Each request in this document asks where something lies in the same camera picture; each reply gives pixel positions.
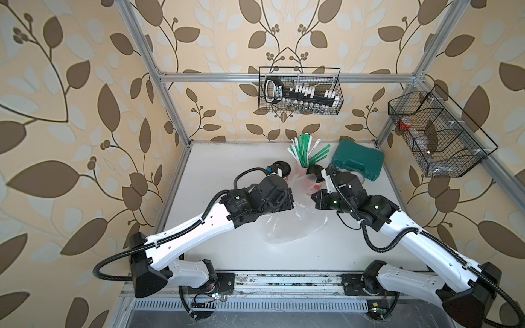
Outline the green plastic tool case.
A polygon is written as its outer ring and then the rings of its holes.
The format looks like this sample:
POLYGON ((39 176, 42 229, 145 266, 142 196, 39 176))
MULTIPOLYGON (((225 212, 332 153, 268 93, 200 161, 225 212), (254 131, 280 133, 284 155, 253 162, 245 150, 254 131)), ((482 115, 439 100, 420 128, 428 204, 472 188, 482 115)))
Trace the green plastic tool case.
POLYGON ((376 181, 380 177, 384 159, 385 154, 379 150, 343 139, 333 154, 332 164, 339 169, 359 172, 367 180, 376 181))

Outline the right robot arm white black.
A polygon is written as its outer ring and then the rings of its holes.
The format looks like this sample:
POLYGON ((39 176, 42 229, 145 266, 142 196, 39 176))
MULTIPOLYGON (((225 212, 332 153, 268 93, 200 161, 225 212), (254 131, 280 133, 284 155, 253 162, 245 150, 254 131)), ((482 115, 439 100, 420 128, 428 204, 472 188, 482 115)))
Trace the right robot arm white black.
POLYGON ((313 194, 318 210, 347 213, 359 223, 367 246, 385 254, 401 245, 425 263, 431 275, 408 271, 375 260, 362 274, 371 294, 380 289, 409 295, 445 311, 462 327, 501 324, 488 318, 494 300, 501 297, 524 326, 524 312, 500 286, 501 270, 490 262, 479 264, 467 258, 419 226, 394 202, 381 195, 368 195, 359 178, 334 165, 321 170, 326 187, 313 194))

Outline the red paper cup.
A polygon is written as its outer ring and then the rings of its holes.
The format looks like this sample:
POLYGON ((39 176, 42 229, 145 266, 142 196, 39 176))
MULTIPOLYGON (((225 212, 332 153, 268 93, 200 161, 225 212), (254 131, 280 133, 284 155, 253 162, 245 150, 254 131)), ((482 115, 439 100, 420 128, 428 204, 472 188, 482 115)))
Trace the red paper cup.
POLYGON ((324 168, 319 164, 310 166, 306 171, 306 177, 311 180, 309 187, 307 188, 306 193, 308 195, 313 195, 322 189, 322 186, 325 182, 322 172, 324 168))

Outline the pink straw holder cup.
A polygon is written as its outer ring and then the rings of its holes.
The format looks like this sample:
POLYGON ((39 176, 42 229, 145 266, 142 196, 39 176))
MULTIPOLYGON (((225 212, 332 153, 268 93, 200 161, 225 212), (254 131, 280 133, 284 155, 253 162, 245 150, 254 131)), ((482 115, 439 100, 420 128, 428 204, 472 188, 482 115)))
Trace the pink straw holder cup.
POLYGON ((298 177, 306 176, 308 169, 303 168, 299 163, 295 164, 295 175, 298 177))

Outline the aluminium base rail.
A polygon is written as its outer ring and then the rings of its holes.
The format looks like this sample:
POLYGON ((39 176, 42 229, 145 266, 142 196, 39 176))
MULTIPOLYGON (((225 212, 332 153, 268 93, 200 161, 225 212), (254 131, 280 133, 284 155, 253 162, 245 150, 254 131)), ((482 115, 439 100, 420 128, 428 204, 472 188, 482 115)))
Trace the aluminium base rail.
POLYGON ((217 281, 196 290, 184 286, 183 294, 199 292, 229 297, 262 298, 384 298, 391 291, 366 292, 361 271, 249 271, 218 270, 217 281))

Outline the green white wrapped straws bundle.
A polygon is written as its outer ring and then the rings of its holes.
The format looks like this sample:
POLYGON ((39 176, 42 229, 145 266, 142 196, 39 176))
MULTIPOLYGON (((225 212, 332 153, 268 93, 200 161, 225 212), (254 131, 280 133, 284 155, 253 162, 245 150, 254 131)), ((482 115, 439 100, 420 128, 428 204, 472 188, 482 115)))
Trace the green white wrapped straws bundle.
POLYGON ((292 139, 292 144, 288 147, 288 152, 301 168, 311 168, 317 165, 320 161, 326 159, 330 152, 330 144, 317 150, 317 147, 320 145, 320 139, 314 141, 313 136, 307 133, 294 137, 292 139))

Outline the black socket wrench set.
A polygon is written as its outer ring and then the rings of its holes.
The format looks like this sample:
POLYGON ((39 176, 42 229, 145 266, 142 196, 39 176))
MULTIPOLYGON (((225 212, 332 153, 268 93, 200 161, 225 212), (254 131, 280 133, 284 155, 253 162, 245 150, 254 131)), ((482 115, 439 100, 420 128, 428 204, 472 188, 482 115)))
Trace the black socket wrench set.
POLYGON ((265 77, 260 87, 260 97, 269 104, 277 105, 291 101, 292 104, 313 103, 318 106, 337 108, 344 103, 344 98, 337 94, 335 87, 322 89, 320 85, 292 79, 280 79, 278 76, 265 77))

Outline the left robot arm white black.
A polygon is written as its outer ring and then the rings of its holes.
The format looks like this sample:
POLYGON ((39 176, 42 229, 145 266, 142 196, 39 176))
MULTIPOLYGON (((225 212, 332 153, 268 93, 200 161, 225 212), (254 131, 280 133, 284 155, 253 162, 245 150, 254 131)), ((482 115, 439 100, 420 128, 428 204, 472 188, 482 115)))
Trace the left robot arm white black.
POLYGON ((219 278, 210 260, 185 261, 183 255, 195 246, 230 232, 259 217, 292 210, 293 195, 286 178, 291 167, 284 161, 259 168, 264 179, 258 184, 240 188, 238 182, 255 168, 248 169, 233 181, 232 189, 217 192, 200 215, 175 228, 155 235, 138 232, 129 238, 129 250, 110 256, 95 265, 93 276, 105 281, 132 282, 135 297, 154 295, 169 282, 179 289, 180 301, 194 320, 202 319, 185 300, 184 288, 198 295, 211 294, 217 300, 219 278))

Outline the clear plastic carrier bag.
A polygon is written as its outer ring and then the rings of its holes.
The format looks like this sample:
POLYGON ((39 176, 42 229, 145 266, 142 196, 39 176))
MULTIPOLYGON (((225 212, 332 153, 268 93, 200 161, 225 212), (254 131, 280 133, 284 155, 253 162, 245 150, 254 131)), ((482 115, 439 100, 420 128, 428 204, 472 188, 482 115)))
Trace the clear plastic carrier bag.
POLYGON ((323 228, 328 222, 328 215, 315 208, 315 202, 308 195, 307 188, 311 180, 306 176, 294 176, 288 185, 294 198, 292 210, 263 215, 262 236, 267 243, 283 244, 303 239, 323 228))

